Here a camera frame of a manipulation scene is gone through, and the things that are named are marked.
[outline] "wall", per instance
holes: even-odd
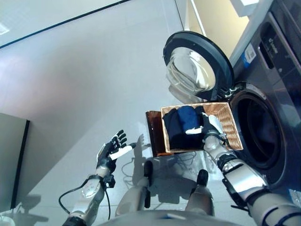
[[[0,0],[0,23],[10,31],[0,46],[119,0]]]
[[[195,0],[206,36],[229,58],[249,19],[239,17],[229,0]]]

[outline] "front-load washing machine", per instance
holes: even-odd
[[[240,158],[271,190],[301,190],[301,3],[276,0],[232,68],[212,41],[177,32],[164,47],[169,90],[183,103],[228,101]]]

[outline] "black cable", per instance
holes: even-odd
[[[244,211],[246,211],[246,212],[249,212],[248,209],[245,209],[245,208],[240,207],[240,206],[234,206],[234,205],[231,205],[231,207],[232,207],[232,208],[235,208],[235,209],[244,210]]]
[[[71,193],[71,192],[75,192],[75,191],[81,189],[83,186],[85,186],[85,184],[86,184],[87,182],[88,182],[88,179],[86,179],[86,180],[83,182],[83,184],[82,184],[81,186],[79,186],[79,187],[77,187],[77,188],[74,188],[74,189],[72,189],[72,190],[69,190],[69,191],[65,192],[64,194],[62,194],[62,195],[58,198],[58,203],[60,204],[60,206],[62,207],[62,209],[63,209],[66,213],[70,214],[70,211],[67,210],[67,209],[64,207],[64,205],[63,205],[62,202],[61,202],[61,198],[63,198],[65,195],[67,195],[67,194],[69,194],[69,193]]]
[[[108,196],[107,190],[105,190],[104,192],[105,192],[105,195],[107,196],[107,200],[108,200],[108,206],[109,206],[109,217],[108,217],[108,220],[110,220],[110,217],[111,217],[110,200],[109,200],[109,196]]]

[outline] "label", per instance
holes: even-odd
[[[242,58],[242,60],[244,62],[245,68],[247,68],[250,65],[250,63],[254,60],[255,57],[256,57],[255,50],[254,50],[252,44],[250,43],[246,47],[246,49],[243,52],[243,54],[241,55],[241,58]]]

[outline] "laundry basket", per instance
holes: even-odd
[[[241,144],[241,140],[238,135],[237,127],[232,115],[232,111],[228,102],[207,102],[207,103],[198,103],[191,105],[177,105],[177,106],[168,106],[161,108],[161,118],[162,118],[162,128],[163,128],[163,137],[165,144],[165,151],[167,153],[181,153],[181,152],[189,152],[196,151],[196,149],[170,149],[168,133],[165,127],[165,123],[163,120],[163,116],[168,113],[171,109],[178,109],[182,106],[192,106],[196,108],[198,106],[203,106],[205,113],[207,115],[215,115],[222,124],[223,132],[227,135],[229,140],[229,144],[232,148],[236,150],[242,150],[243,146]]]

